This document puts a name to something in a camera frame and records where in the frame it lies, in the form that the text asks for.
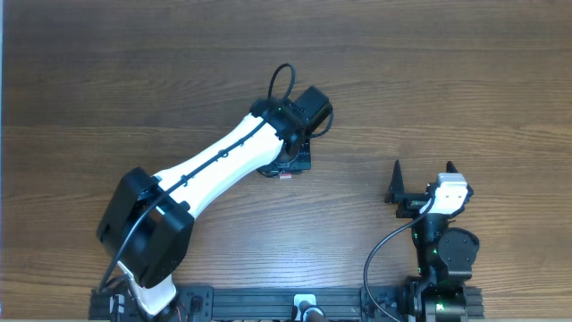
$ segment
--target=black object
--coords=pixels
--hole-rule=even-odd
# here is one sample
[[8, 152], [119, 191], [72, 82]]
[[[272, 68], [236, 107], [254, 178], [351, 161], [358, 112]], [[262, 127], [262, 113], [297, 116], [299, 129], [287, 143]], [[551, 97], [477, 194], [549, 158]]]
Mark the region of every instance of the black object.
[[[122, 177], [97, 228], [97, 238], [112, 257], [141, 213], [162, 193], [157, 179], [141, 168]], [[180, 205], [166, 197], [157, 206], [164, 215], [147, 216], [132, 233], [121, 257], [137, 283], [147, 288], [163, 281], [185, 258], [194, 224], [194, 218], [187, 212], [189, 205]]]
[[[262, 174], [287, 172], [299, 174], [310, 169], [310, 141], [315, 129], [332, 113], [329, 98], [311, 86], [295, 102], [269, 97], [259, 99], [250, 113], [261, 116], [276, 129], [276, 136], [284, 141], [280, 155], [270, 164], [258, 168]], [[328, 123], [324, 134], [332, 123]]]
[[[231, 321], [231, 320], [291, 320], [294, 295], [314, 294], [316, 302], [331, 321], [389, 322], [390, 319], [369, 300], [363, 288], [309, 288], [309, 289], [213, 289], [209, 286], [177, 286], [181, 320], [189, 322]], [[385, 286], [371, 288], [376, 300], [391, 314], [397, 314], [398, 300], [402, 287]], [[90, 320], [141, 321], [137, 302], [130, 298], [126, 287], [118, 288], [115, 295], [92, 294], [89, 307]], [[111, 303], [123, 297], [122, 312], [110, 313]], [[483, 297], [476, 288], [465, 288], [463, 296], [469, 318], [484, 318]], [[440, 318], [445, 312], [436, 311]], [[159, 321], [178, 322], [177, 313]]]
[[[457, 169], [449, 162], [447, 173]], [[429, 183], [426, 191], [437, 188]], [[464, 205], [473, 196], [468, 194]], [[399, 160], [393, 167], [390, 187], [385, 195], [386, 203], [398, 203], [397, 218], [421, 217], [421, 209], [432, 193], [406, 193]], [[479, 313], [472, 308], [474, 291], [464, 282], [472, 276], [472, 264], [479, 250], [479, 240], [471, 232], [461, 228], [449, 228], [450, 220], [465, 210], [465, 206], [450, 214], [423, 214], [411, 229], [416, 247], [417, 263], [421, 277], [409, 277], [398, 298], [398, 312], [421, 321], [467, 321], [471, 314]]]

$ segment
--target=wood grain surface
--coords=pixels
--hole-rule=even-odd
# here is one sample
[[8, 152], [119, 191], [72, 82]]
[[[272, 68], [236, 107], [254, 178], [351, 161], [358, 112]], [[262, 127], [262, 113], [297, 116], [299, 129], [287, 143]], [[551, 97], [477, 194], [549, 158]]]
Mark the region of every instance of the wood grain surface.
[[[119, 179], [196, 155], [298, 69], [335, 108], [292, 180], [250, 174], [197, 220], [178, 283], [355, 286], [404, 220], [393, 162], [423, 191], [455, 162], [475, 196], [489, 318], [572, 317], [572, 3], [6, 0], [3, 318], [85, 318]], [[285, 90], [281, 76], [276, 91]], [[374, 284], [416, 273], [409, 235]]]

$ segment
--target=wooden table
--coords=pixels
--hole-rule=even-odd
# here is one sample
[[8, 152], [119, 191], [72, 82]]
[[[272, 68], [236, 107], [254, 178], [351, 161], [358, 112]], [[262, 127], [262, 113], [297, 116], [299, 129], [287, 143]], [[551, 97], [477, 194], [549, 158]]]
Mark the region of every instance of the wooden table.
[[[7, 0], [3, 318], [85, 318], [119, 179], [214, 143], [283, 62], [293, 97], [330, 97], [332, 130], [310, 172], [217, 199], [176, 282], [359, 287], [405, 223], [383, 203], [394, 160], [410, 191], [453, 160], [475, 188], [456, 225], [481, 240], [487, 316], [572, 317], [571, 3]], [[404, 233], [371, 280], [415, 273]]]

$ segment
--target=wooden tabletop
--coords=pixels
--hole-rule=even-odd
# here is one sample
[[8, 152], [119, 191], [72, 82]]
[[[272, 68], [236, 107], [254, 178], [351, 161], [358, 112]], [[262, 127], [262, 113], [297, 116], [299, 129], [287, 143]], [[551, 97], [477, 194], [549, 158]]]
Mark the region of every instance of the wooden tabletop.
[[[177, 283], [359, 287], [406, 222], [383, 203], [395, 159], [413, 192], [452, 160], [487, 317], [572, 317], [571, 3], [7, 0], [4, 19], [3, 318], [85, 318], [120, 178], [216, 142], [284, 62], [292, 97], [330, 97], [332, 130], [311, 171], [213, 202]], [[370, 279], [415, 274], [403, 233]]]

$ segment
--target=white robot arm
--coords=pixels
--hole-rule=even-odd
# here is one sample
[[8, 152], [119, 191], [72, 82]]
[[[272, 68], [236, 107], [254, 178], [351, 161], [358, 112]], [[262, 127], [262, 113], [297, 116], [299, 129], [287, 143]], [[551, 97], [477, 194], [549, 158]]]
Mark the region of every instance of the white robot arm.
[[115, 264], [129, 280], [131, 295], [148, 316], [169, 309], [176, 296], [171, 272], [186, 255], [195, 219], [221, 193], [253, 170], [279, 174], [309, 154], [309, 139], [330, 115], [328, 97], [310, 87], [295, 102], [288, 100], [293, 81], [282, 99], [268, 98], [250, 108], [242, 122], [211, 147], [180, 165], [148, 176], [135, 168], [123, 176], [97, 237], [114, 257], [98, 291], [109, 285]]

